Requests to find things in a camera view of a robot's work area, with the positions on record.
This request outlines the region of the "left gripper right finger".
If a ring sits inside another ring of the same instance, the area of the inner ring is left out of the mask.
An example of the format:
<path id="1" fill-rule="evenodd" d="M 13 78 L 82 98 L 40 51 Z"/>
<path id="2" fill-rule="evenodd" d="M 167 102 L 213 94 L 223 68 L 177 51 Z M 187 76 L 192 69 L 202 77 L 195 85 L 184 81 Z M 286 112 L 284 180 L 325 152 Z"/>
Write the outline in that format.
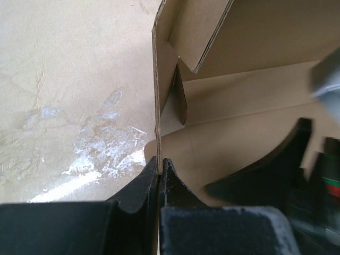
<path id="1" fill-rule="evenodd" d="M 200 200 L 178 177 L 173 162 L 169 158 L 163 160 L 163 172 L 160 178 L 159 194 L 159 251 L 165 254 L 162 245 L 165 244 L 162 209 L 166 207 L 209 208 Z"/>

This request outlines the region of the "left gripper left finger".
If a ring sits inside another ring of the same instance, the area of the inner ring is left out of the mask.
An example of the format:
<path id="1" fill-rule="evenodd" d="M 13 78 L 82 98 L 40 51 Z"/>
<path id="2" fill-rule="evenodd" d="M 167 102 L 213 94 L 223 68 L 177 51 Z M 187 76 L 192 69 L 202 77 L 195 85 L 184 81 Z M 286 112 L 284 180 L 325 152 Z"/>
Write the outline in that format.
<path id="1" fill-rule="evenodd" d="M 156 254 L 159 175 L 152 157 L 141 173 L 110 197 L 106 254 Z"/>

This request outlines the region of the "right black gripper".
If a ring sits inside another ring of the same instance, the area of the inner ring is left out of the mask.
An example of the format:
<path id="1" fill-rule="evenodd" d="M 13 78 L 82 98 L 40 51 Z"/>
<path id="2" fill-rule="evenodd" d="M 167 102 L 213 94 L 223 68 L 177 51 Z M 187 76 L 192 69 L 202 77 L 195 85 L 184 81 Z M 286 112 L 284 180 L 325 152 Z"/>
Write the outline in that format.
<path id="1" fill-rule="evenodd" d="M 284 207 L 301 254 L 339 254 L 339 140 L 326 137 L 307 182 L 302 159 L 312 120 L 299 118 L 288 136 L 251 165 L 205 186 L 217 199 L 239 206 Z"/>

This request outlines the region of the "cardboard paper box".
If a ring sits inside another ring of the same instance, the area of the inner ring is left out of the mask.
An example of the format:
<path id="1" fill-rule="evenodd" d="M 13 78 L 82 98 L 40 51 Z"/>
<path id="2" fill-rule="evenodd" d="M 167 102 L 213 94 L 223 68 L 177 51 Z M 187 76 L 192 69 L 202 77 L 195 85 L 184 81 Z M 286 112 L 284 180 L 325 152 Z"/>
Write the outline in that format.
<path id="1" fill-rule="evenodd" d="M 152 29 L 156 140 L 203 202 L 206 184 L 272 151 L 299 117 L 314 120 L 311 171 L 339 125 L 312 98 L 309 71 L 339 46 L 339 1 L 162 1 Z"/>

